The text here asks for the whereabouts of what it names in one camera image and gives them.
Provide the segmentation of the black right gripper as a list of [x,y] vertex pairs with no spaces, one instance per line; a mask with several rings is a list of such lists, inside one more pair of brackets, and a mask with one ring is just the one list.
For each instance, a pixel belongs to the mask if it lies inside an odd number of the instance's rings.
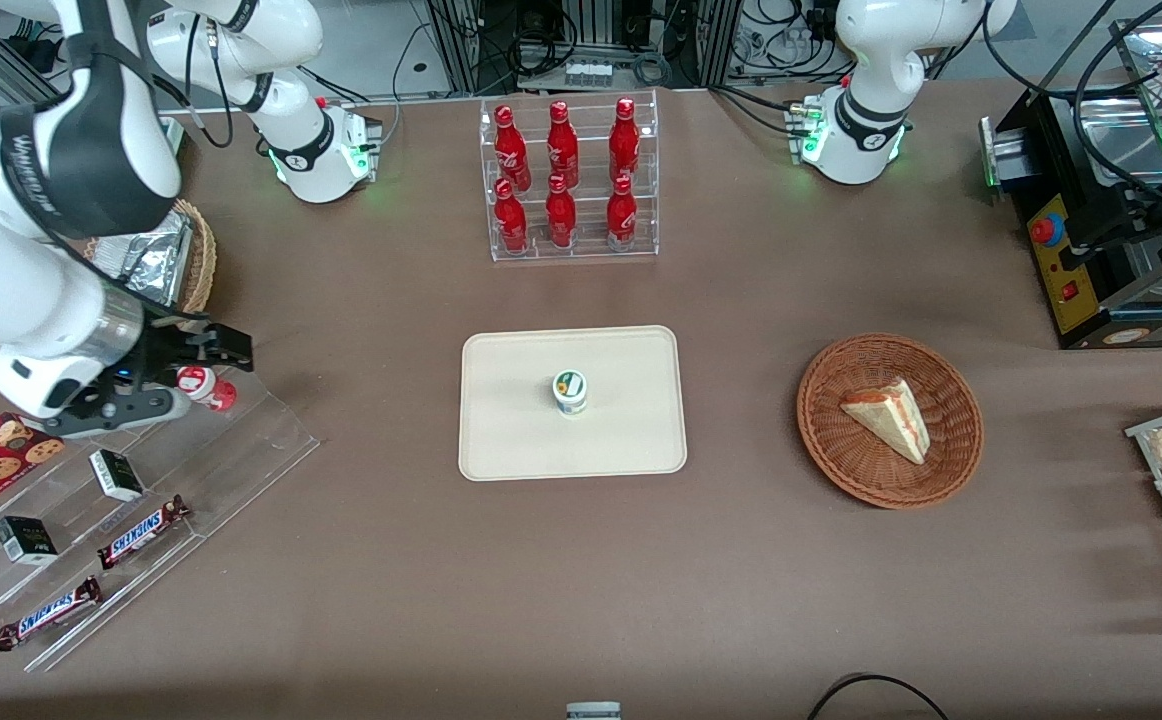
[[130,387],[174,386],[177,373],[188,366],[253,373],[252,351],[252,337],[229,325],[209,323],[201,329],[192,322],[182,327],[170,316],[148,316],[130,350]]

